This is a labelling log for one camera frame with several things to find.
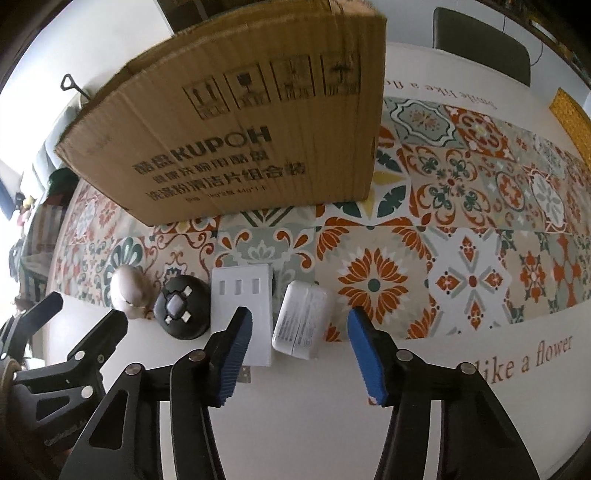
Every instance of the table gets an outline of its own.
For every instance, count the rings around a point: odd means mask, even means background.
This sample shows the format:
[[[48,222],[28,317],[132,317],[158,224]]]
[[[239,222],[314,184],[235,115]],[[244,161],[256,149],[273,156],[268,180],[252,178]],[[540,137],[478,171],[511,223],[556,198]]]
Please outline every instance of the table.
[[[108,305],[110,276],[123,262],[141,266],[154,287],[179,273],[208,279],[214,266],[269,262],[275,312],[293,279],[337,294],[321,360],[280,356],[272,367],[254,369],[253,383],[213,413],[228,478],[280,478],[286,470],[298,472],[294,479],[373,475],[389,411],[366,406],[350,347],[338,344],[353,304],[426,361],[478,361],[483,375],[488,369],[536,466],[551,474],[591,426],[591,381],[577,369],[591,361],[582,346],[591,334],[584,315],[591,288],[588,170],[527,87],[470,61],[399,44],[387,49],[379,143],[370,197],[358,204],[147,228],[82,185],[64,222],[50,288]],[[92,310],[93,317],[90,306],[76,308],[89,318],[73,325],[64,312],[49,327],[49,362],[104,312]],[[568,353],[533,366],[540,340],[545,355],[569,338]],[[172,363],[204,340],[180,342],[154,322],[132,321],[105,365],[105,381],[112,384],[131,361]],[[569,408],[557,410],[559,404]],[[430,449],[426,478],[436,468],[436,446]]]

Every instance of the yellow object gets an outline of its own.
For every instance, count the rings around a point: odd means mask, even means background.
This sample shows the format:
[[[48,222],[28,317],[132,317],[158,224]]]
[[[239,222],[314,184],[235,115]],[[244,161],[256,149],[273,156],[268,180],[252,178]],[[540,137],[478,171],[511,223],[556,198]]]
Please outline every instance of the yellow object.
[[[577,147],[591,170],[591,119],[580,105],[562,88],[558,89],[550,110]]]

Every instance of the green circle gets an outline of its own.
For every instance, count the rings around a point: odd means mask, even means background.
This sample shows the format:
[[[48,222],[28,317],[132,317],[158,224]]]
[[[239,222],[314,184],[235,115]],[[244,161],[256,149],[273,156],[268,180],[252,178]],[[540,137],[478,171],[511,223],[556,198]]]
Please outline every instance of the green circle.
[[[377,278],[372,278],[368,281],[368,289],[369,291],[378,291],[380,287],[379,280]]]

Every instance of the black round object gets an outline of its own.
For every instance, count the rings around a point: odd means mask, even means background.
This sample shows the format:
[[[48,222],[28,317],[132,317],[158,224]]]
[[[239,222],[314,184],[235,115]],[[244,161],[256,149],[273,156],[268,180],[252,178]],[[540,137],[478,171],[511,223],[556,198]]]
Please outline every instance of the black round object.
[[[209,329],[210,290],[191,275],[171,278],[163,287],[154,316],[164,331],[180,340],[193,340]]]

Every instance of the white power adapter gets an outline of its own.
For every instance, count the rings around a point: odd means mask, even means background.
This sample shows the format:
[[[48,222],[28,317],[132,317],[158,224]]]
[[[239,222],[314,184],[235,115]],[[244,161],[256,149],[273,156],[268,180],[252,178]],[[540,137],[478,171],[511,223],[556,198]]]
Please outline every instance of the white power adapter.
[[[212,333],[225,330],[238,307],[252,313],[252,337],[243,365],[271,365],[273,334],[272,269],[268,264],[214,268],[212,271]]]
[[[324,288],[298,280],[291,282],[273,333],[273,348],[304,360],[316,358],[334,305],[334,297]]]

